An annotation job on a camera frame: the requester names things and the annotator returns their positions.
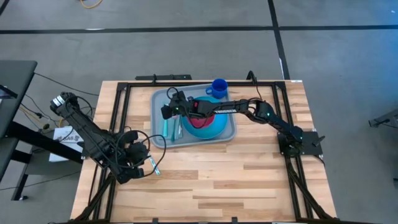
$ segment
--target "teal object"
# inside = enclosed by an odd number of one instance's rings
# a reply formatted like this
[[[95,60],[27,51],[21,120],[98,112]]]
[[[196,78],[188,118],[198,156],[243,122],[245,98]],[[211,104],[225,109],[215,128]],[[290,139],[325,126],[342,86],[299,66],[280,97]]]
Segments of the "teal object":
[[[216,98],[209,96],[199,96],[195,99],[208,100],[212,103],[220,102],[220,100],[217,100]],[[196,138],[212,139],[217,137],[219,134],[221,134],[224,131],[226,123],[228,122],[228,114],[216,114],[214,117],[214,121],[209,126],[200,129],[194,128],[192,124],[189,123],[187,117],[183,117],[181,122],[184,128]]]

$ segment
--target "black desk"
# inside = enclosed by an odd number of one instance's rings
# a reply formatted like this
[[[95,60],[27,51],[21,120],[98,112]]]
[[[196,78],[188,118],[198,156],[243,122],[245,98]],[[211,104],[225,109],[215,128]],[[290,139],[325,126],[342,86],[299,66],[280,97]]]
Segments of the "black desk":
[[[82,164],[81,153],[33,131],[13,121],[22,99],[33,79],[37,62],[19,60],[0,60],[0,84],[18,94],[16,99],[3,100],[0,103],[0,181],[6,172],[10,160],[28,164],[31,154],[16,150],[19,140],[45,149],[48,152]],[[18,200],[27,175],[26,165],[14,192],[12,200]]]

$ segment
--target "white paper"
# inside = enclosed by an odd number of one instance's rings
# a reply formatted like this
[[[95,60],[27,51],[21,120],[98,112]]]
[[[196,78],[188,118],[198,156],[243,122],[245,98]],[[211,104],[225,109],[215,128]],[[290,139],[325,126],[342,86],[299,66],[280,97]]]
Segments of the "white paper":
[[[61,140],[65,136],[67,136],[71,130],[72,130],[71,126],[65,126],[63,128],[55,128],[54,136],[52,139]],[[81,141],[83,141],[83,139],[80,137],[80,135],[75,130],[73,130],[73,132],[66,139],[64,139],[61,143],[70,147],[71,149],[81,152],[83,150],[83,148],[77,144],[78,142],[81,142]],[[64,157],[57,156],[52,153],[50,154],[50,158],[49,158],[50,162],[60,162],[60,161],[67,161],[67,160],[68,159],[66,159]]]

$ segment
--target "black metal frame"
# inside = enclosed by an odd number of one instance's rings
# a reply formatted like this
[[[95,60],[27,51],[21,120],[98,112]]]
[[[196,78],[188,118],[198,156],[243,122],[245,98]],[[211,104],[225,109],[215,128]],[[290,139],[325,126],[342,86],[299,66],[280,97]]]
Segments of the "black metal frame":
[[[115,95],[115,99],[114,99],[113,112],[112,112],[112,117],[111,117],[111,123],[109,125],[109,130],[114,132],[114,129],[116,126],[116,117],[117,117],[116,115],[118,113],[120,97],[121,97],[121,93],[123,91],[125,91],[125,95],[124,95],[124,102],[123,102],[119,132],[123,132],[124,127],[126,125],[126,115],[127,115],[130,92],[131,92],[132,87],[147,87],[147,86],[164,86],[164,87],[176,86],[176,87],[178,87],[178,86],[187,86],[187,85],[201,85],[201,84],[208,84],[208,83],[210,83],[210,82],[203,82],[203,81],[197,81],[197,82],[173,82],[173,81],[171,81],[171,82],[168,82],[168,81],[156,82],[156,81],[152,81],[152,82],[144,82],[144,83],[119,82],[117,85],[117,88],[116,88],[116,95]],[[228,85],[229,86],[256,86],[257,85],[257,86],[271,87],[272,94],[274,95],[274,103],[275,103],[276,113],[279,117],[282,117],[282,111],[280,108],[280,101],[279,101],[279,96],[278,96],[278,91],[277,91],[279,88],[282,92],[282,98],[284,100],[285,111],[287,114],[288,122],[290,125],[293,125],[293,119],[292,119],[292,114],[291,114],[291,110],[290,110],[290,106],[289,106],[289,99],[287,97],[287,90],[286,90],[285,82],[278,82],[278,81],[276,81],[276,82],[257,82],[256,80],[252,80],[251,82],[231,81],[231,82],[228,82]],[[285,157],[285,163],[291,164],[290,157],[287,155],[285,155],[284,157]],[[298,177],[299,177],[301,183],[303,184],[303,186],[305,188],[307,188],[307,184],[306,184],[305,176],[304,176],[303,165],[302,165],[300,156],[298,156],[296,158],[296,163],[297,163],[297,169],[298,169]],[[101,186],[103,186],[105,184],[105,174],[106,174],[106,171],[102,170],[99,187],[98,187],[99,189],[101,188]],[[91,185],[91,192],[93,191],[94,179],[95,179],[95,176],[93,177],[93,183]],[[290,175],[288,175],[288,179],[289,179],[289,188],[290,188],[290,193],[292,196],[292,203],[293,203],[295,218],[296,218],[296,220],[299,220],[299,219],[301,219],[301,213],[300,213],[300,207],[299,207],[299,200],[297,198],[297,192],[296,192],[296,188],[295,188],[295,182],[290,177]],[[111,218],[115,185],[116,185],[116,181],[113,180],[110,183],[110,187],[109,187],[108,202],[106,205],[105,218],[104,218],[105,220],[110,220],[110,218]],[[304,198],[304,201],[305,201],[305,209],[306,209],[306,213],[307,213],[307,218],[312,219],[313,214],[312,214],[311,206],[306,198]],[[96,205],[95,210],[94,210],[93,221],[94,220],[101,220],[101,221],[103,220],[103,219],[99,219],[100,206],[101,206],[101,203],[99,202]]]

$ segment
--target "butcher block tabletop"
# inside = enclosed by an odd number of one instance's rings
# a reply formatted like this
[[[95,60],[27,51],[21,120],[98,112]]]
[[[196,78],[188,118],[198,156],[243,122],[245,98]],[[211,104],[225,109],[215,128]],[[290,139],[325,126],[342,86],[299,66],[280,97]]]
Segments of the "butcher block tabletop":
[[[94,122],[102,129],[109,129],[117,83],[106,81],[101,87]],[[312,130],[314,126],[303,83],[285,83],[294,124],[304,131]],[[126,126],[150,135],[150,97],[162,88],[167,87],[131,89]],[[274,106],[271,87],[259,86],[258,89],[262,99]],[[253,86],[230,86],[228,91],[232,100],[258,97]],[[116,127],[121,120],[123,99],[124,93]],[[279,101],[286,120],[281,92]],[[277,131],[267,124],[253,123],[243,114],[234,116],[237,133],[232,140],[167,149],[159,165],[161,175],[132,179],[122,185],[117,183],[111,222],[151,222],[152,218],[159,218],[160,222],[230,222],[231,217],[237,217],[239,222],[295,221]],[[163,149],[151,144],[150,153],[158,161]],[[327,213],[335,216],[323,164],[313,156],[302,156],[302,160],[309,191]],[[88,204],[95,165],[91,159],[83,163],[71,218],[77,217]],[[152,170],[149,160],[142,167],[146,173]],[[99,179],[97,174],[93,195]],[[301,215],[305,217],[303,198],[298,189],[297,194]],[[100,218],[104,217],[107,192],[104,198]]]

